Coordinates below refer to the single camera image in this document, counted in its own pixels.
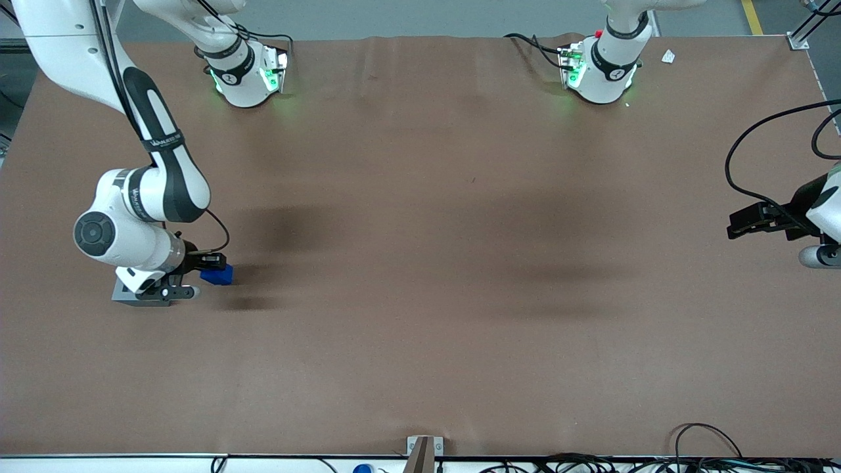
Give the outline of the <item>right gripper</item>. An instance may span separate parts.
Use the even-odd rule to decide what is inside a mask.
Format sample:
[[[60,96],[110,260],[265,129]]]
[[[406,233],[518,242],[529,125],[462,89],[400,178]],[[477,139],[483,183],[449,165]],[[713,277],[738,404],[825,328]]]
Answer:
[[[196,254],[198,248],[192,242],[183,242],[184,256],[178,267],[179,271],[225,271],[227,269],[227,258],[221,252],[212,254]],[[141,270],[136,267],[117,267],[115,275],[123,286],[134,294],[155,294],[160,288],[160,281],[166,276],[166,272],[155,270]]]

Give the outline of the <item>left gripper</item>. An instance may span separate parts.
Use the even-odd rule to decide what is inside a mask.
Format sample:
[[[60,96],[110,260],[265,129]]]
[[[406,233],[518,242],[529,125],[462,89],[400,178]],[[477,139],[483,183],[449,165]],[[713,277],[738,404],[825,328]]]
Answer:
[[[799,186],[786,205],[807,228],[795,227],[791,218],[768,202],[756,202],[729,216],[729,240],[756,233],[784,233],[787,240],[825,235],[840,242],[840,165]]]

